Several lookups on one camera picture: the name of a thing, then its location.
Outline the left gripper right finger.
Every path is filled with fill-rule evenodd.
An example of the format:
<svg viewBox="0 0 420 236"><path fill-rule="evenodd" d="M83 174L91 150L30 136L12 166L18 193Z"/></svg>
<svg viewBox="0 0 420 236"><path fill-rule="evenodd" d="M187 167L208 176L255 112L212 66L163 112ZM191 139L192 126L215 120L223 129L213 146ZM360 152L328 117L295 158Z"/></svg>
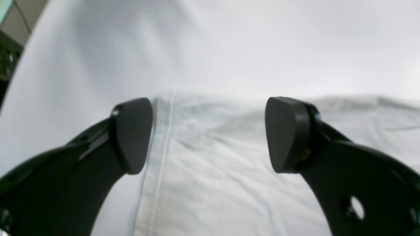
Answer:
<svg viewBox="0 0 420 236"><path fill-rule="evenodd" d="M300 174L333 236L418 236L419 174L359 145L321 120L311 103L271 97L264 112L276 173Z"/></svg>

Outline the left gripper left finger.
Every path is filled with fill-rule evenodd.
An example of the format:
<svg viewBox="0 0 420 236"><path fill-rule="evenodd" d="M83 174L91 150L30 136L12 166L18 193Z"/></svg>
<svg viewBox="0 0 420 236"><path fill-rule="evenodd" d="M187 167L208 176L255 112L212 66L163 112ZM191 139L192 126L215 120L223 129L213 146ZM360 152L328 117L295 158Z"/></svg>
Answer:
<svg viewBox="0 0 420 236"><path fill-rule="evenodd" d="M7 236L89 236L114 184L143 169L153 106L137 98L69 141L1 178L1 232Z"/></svg>

